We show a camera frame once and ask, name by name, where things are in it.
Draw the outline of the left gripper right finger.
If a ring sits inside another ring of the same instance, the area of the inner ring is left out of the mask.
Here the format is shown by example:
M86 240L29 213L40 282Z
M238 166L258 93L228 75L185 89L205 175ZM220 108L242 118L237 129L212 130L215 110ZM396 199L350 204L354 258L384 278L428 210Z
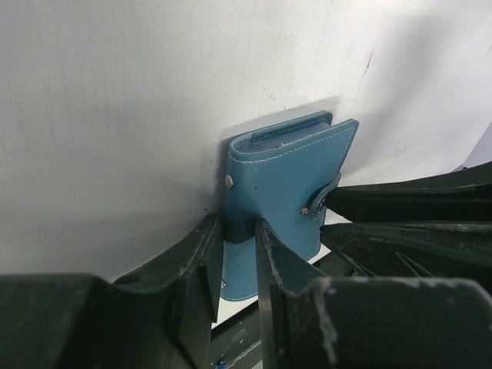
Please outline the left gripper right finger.
M266 368L489 368L491 297L456 278L332 278L255 225Z

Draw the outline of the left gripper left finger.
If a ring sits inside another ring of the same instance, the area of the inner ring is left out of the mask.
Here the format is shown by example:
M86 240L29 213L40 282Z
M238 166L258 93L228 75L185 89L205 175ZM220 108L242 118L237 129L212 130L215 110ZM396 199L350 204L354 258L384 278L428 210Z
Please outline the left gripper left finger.
M218 318L223 221L114 282L92 274L1 278L3 368L206 368Z

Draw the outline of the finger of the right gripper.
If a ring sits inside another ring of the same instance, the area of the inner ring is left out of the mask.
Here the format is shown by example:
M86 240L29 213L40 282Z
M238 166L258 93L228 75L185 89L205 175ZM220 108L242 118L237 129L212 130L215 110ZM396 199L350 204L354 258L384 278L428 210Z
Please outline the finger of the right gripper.
M491 279L491 223L339 223L321 242L366 277Z
M490 221L491 163L411 181L339 187L324 206L352 222Z

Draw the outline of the blue card holder wallet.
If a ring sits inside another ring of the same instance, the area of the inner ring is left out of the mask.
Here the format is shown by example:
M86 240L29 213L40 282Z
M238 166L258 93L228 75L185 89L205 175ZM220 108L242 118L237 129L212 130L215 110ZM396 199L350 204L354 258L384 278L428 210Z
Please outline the blue card holder wallet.
M348 119L333 124L329 111L250 131L228 145L224 191L224 268L221 296L244 301L258 293L255 222L266 219L306 261L321 249L324 200L358 129Z

